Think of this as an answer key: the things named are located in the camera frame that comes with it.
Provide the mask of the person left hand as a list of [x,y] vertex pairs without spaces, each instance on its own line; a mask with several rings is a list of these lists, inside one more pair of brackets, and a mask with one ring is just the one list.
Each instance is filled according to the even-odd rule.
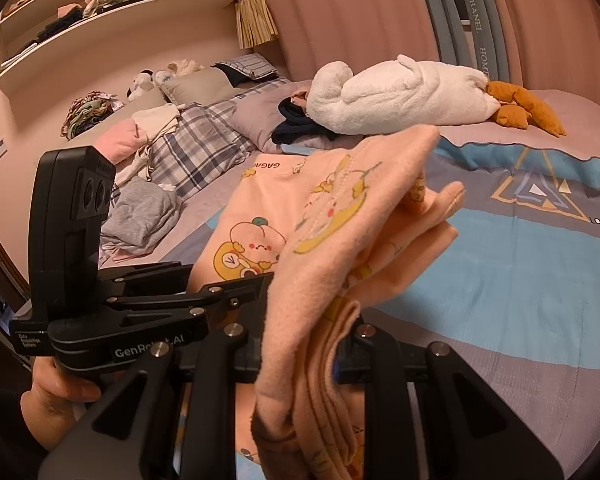
[[42,404],[95,402],[102,390],[94,382],[64,370],[51,356],[38,356],[32,367],[31,401]]

